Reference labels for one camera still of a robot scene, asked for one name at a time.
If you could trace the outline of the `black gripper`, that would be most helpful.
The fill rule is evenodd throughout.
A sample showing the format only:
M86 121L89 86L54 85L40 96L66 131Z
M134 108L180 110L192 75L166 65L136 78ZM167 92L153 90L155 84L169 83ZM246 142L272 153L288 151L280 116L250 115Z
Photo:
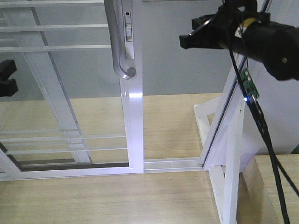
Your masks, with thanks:
M248 28L256 23L268 21L269 0L226 0L216 14L208 14L191 20L192 30L211 22L210 29L201 29L188 35L180 35L180 47L184 49L228 49L227 38L242 39Z

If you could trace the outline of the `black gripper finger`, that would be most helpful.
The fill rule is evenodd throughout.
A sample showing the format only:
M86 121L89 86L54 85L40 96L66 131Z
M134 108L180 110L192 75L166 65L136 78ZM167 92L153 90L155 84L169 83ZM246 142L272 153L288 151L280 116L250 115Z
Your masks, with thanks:
M16 65L14 60L5 60L0 63L1 79L8 79L14 72L16 72Z
M17 91L18 86L14 78L0 82L0 97L11 97Z

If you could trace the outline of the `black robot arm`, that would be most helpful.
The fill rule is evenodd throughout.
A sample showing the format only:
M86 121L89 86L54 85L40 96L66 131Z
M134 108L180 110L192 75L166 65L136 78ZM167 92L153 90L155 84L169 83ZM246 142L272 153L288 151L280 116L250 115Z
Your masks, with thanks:
M1 101L222 90L229 51L299 77L299 30L253 0L3 0Z

